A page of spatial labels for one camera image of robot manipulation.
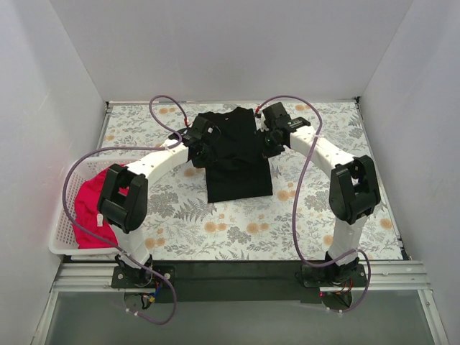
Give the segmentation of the black t shirt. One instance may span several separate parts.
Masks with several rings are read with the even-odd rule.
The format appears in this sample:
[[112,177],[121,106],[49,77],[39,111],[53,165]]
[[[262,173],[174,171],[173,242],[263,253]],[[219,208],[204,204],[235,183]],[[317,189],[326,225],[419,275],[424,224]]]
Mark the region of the black t shirt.
[[271,196],[270,164],[257,138],[254,110],[238,106],[230,112],[208,111],[197,117],[216,127],[204,162],[208,202]]

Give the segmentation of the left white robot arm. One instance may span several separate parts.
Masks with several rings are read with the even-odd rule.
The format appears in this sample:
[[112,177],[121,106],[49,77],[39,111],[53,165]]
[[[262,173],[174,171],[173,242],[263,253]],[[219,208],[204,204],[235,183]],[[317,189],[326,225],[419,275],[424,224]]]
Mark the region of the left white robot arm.
[[197,117],[186,129],[172,133],[159,147],[127,165],[111,165],[97,203],[98,212],[110,225],[120,254],[118,265],[139,288],[153,278],[151,254],[140,230],[147,216],[149,188],[163,175],[190,160],[210,162],[213,145],[221,136],[217,125]]

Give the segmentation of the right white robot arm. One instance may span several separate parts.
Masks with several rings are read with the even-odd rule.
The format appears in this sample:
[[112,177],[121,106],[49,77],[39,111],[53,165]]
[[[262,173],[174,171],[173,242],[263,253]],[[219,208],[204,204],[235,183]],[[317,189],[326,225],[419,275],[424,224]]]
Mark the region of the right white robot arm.
[[257,107],[255,116],[261,121],[257,135],[268,157],[289,148],[304,155],[306,164],[314,164],[328,177],[328,202],[335,216],[333,241],[322,263],[304,264],[315,279],[337,286],[344,284],[357,270],[364,225],[381,201],[373,159],[338,148],[308,120],[292,118],[279,101],[273,105],[264,102]]

